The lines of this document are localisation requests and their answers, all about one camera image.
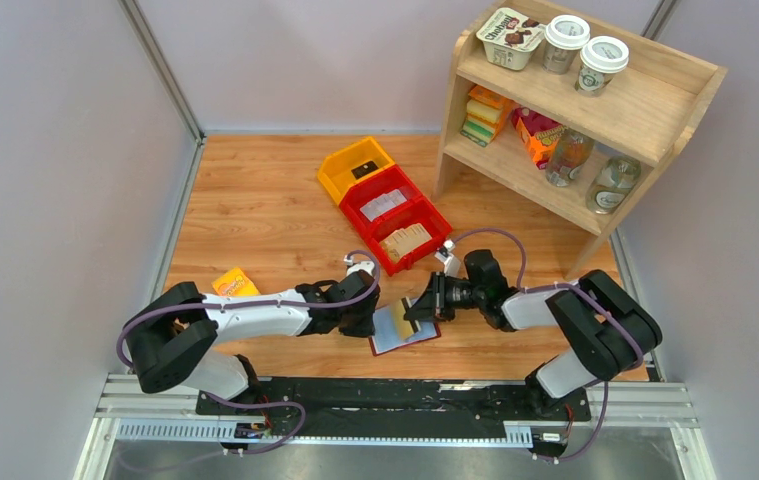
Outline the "red leather card holder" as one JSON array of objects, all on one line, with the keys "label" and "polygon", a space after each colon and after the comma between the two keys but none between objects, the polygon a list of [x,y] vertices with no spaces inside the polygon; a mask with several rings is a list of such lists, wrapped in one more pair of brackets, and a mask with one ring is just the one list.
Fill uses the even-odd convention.
[{"label": "red leather card holder", "polygon": [[439,327],[432,322],[406,320],[404,315],[411,307],[411,300],[403,297],[373,314],[374,335],[369,338],[373,356],[437,339]]}]

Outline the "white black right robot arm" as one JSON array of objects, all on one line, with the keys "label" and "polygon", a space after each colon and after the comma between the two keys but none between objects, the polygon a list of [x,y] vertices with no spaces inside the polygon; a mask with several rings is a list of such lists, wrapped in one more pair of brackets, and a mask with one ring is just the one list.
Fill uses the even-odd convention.
[{"label": "white black right robot arm", "polygon": [[464,265],[464,278],[432,273],[404,317],[449,321],[459,309],[475,309],[504,332],[558,326],[568,349],[525,379],[525,403],[538,418],[553,417],[573,392],[635,367],[663,340],[656,320],[602,270],[575,283],[522,291],[508,283],[487,249],[468,253]]}]

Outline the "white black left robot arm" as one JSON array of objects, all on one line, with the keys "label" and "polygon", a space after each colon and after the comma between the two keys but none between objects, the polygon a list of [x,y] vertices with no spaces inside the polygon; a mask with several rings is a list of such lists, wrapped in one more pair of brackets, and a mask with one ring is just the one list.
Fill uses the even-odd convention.
[{"label": "white black left robot arm", "polygon": [[123,326],[116,344],[148,394],[187,386],[222,398],[240,415],[254,411],[261,389],[249,361],[216,351],[221,343],[265,336],[301,337],[332,331],[374,334],[380,295],[374,276],[355,270],[341,281],[300,284],[279,293],[228,297],[178,283]]}]

